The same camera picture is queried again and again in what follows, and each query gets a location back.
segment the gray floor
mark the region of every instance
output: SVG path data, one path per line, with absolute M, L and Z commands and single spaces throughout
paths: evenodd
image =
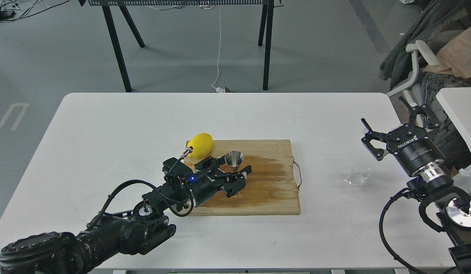
M 60 2 L 48 0 L 48 5 Z M 267 92 L 387 92 L 389 82 L 377 77 L 379 64 L 420 14 L 417 5 L 398 0 L 283 3 L 274 13 Z M 32 12 L 44 7 L 40 3 Z M 143 49 L 119 9 L 112 8 L 136 92 L 214 92 L 210 85 L 217 76 L 220 12 L 216 86 L 263 92 L 264 49 L 257 47 L 260 7 L 157 11 L 141 6 L 129 11 L 147 44 Z M 70 1 L 0 24 L 0 123 L 11 104 L 29 103 L 15 130 L 20 107 L 0 127 L 0 217 L 70 92 L 124 92 L 100 7 Z

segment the cutting board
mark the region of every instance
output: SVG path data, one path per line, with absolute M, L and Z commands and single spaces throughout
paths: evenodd
M 214 140 L 210 156 L 224 156 L 232 150 L 244 155 L 239 170 L 247 165 L 253 168 L 247 177 L 246 187 L 231 198 L 219 191 L 212 199 L 194 208 L 190 215 L 300 214 L 290 140 Z M 185 165 L 194 170 L 194 165 L 199 161 L 185 158 Z M 220 169 L 230 172 L 227 164 Z

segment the table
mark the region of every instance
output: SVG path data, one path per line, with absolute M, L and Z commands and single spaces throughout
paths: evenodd
M 230 108 L 236 117 L 225 115 Z M 173 238 L 145 256 L 119 254 L 100 268 L 400 268 L 380 241 L 378 220 L 408 177 L 393 157 L 378 162 L 361 144 L 362 117 L 377 131 L 399 125 L 384 94 L 69 94 L 0 220 L 0 249 L 31 234 L 77 234 L 117 185 L 128 179 L 161 185 L 162 162 L 208 132 L 214 139 L 290 139 L 302 169 L 301 214 L 179 218 L 166 212 L 178 227 Z M 358 162 L 373 172 L 366 187 L 353 188 L 345 179 Z M 125 189 L 107 211 L 131 209 L 148 191 Z M 417 267 L 453 266 L 452 243 L 421 221 L 416 201 L 391 207 L 385 233 Z
M 79 0 L 80 5 L 83 6 L 86 1 L 87 0 Z M 267 90 L 271 56 L 272 18 L 275 8 L 274 0 L 88 0 L 88 3 L 92 6 L 102 6 L 103 15 L 105 17 L 105 22 L 107 23 L 110 40 L 114 48 L 114 53 L 117 59 L 117 64 L 119 65 L 119 70 L 121 71 L 122 82 L 124 83 L 126 92 L 131 92 L 132 87 L 131 82 L 129 81 L 129 76 L 127 75 L 126 64 L 124 63 L 124 57 L 122 55 L 121 45 L 119 44 L 119 38 L 117 37 L 112 12 L 110 12 L 110 6 L 119 6 L 122 15 L 126 19 L 126 22 L 134 35 L 134 38 L 136 38 L 136 41 L 138 42 L 138 45 L 141 48 L 144 48 L 145 43 L 139 34 L 136 24 L 132 20 L 131 14 L 129 14 L 129 11 L 127 10 L 128 5 L 263 5 L 261 24 L 259 26 L 258 46 L 261 47 L 263 45 L 266 28 L 263 90 Z
M 471 152 L 471 87 L 443 88 L 437 93 L 437 100 Z M 460 170 L 453 180 L 455 185 L 471 193 L 471 165 Z

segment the gray cloth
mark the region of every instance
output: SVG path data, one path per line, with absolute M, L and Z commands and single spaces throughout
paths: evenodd
M 379 77 L 391 78 L 389 90 L 408 78 L 411 57 L 405 47 L 416 40 L 425 42 L 442 39 L 440 33 L 465 30 L 471 26 L 471 0 L 432 0 L 420 19 L 407 31 L 381 63 Z M 432 49 L 437 53 L 440 48 Z

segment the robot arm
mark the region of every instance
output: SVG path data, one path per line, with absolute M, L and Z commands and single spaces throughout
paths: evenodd
M 211 156 L 195 167 L 195 173 L 170 158 L 163 163 L 165 183 L 157 188 L 148 182 L 130 180 L 109 195 L 99 214 L 77 236 L 70 232 L 51 232 L 20 239 L 5 246 L 0 254 L 2 274 L 84 274 L 117 253 L 145 255 L 172 237 L 176 226 L 169 224 L 164 210 L 187 216 L 194 207 L 208 201 L 217 191 L 231 197 L 246 186 L 251 166 L 240 172 L 225 173 L 219 167 L 223 158 Z M 106 213 L 110 201 L 129 185 L 142 183 L 153 190 L 133 210 Z
M 392 197 L 383 209 L 380 218 L 380 235 L 383 244 L 395 258 L 411 270 L 423 273 L 401 259 L 387 243 L 383 233 L 383 219 L 389 206 L 400 197 L 414 198 L 420 202 L 418 213 L 423 222 L 437 232 L 446 232 L 455 247 L 449 252 L 462 274 L 471 274 L 471 197 L 462 189 L 453 185 L 450 173 L 442 166 L 444 155 L 427 137 L 426 130 L 415 126 L 417 115 L 427 118 L 431 129 L 440 126 L 436 116 L 427 105 L 411 107 L 402 97 L 402 102 L 410 111 L 408 124 L 388 132 L 375 132 L 362 118 L 368 132 L 361 139 L 373 156 L 382 160 L 386 154 L 392 154 L 409 177 L 407 188 Z M 386 144 L 386 149 L 375 148 L 371 140 Z M 426 214 L 428 205 L 435 203 L 439 208 L 437 216 L 441 226 L 433 222 Z

